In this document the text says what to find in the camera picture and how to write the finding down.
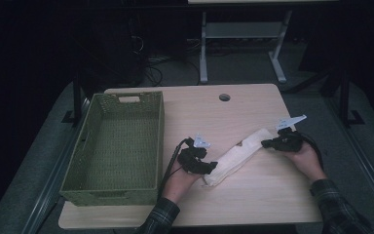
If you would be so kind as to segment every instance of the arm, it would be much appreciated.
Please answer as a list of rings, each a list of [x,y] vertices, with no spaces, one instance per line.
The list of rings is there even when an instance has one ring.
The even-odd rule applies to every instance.
[[[299,152],[283,154],[309,179],[323,218],[323,234],[372,233],[369,222],[346,201],[333,181],[327,178],[311,145],[304,142]]]
[[[180,167],[178,161],[175,160],[171,169],[172,175],[168,178],[162,198],[159,199],[145,222],[137,228],[136,234],[166,234],[171,229],[172,223],[180,212],[177,207],[178,202],[187,194],[191,185],[202,177],[202,175],[188,174]]]

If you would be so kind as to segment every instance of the green basket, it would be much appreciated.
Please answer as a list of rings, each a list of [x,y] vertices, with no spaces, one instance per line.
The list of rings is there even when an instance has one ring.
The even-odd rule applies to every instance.
[[[59,193],[76,206],[154,205],[163,137],[162,92],[94,95]]]

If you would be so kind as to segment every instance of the white tag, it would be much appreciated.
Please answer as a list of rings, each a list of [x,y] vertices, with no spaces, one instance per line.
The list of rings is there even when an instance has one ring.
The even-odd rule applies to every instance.
[[[209,148],[210,147],[210,143],[207,143],[200,134],[196,134],[193,145],[196,148]]]
[[[300,121],[308,118],[306,115],[302,115],[299,117],[289,118],[289,119],[281,119],[280,123],[276,126],[276,130],[282,130],[287,127],[290,127],[294,124],[299,123]]]

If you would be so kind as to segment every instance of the white cloth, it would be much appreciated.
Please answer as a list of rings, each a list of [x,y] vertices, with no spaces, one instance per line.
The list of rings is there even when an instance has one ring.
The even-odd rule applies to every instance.
[[[269,131],[261,129],[233,146],[217,160],[217,167],[211,174],[205,175],[204,179],[207,186],[215,186],[227,176],[235,173],[251,158],[254,152],[262,147],[262,140],[271,138],[273,138],[273,135]]]

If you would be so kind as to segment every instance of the grommet hole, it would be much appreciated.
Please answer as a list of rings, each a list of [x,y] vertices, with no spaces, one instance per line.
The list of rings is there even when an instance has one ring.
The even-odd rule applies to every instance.
[[[226,95],[226,94],[222,94],[218,97],[221,101],[229,101],[230,100],[230,96],[229,95]]]

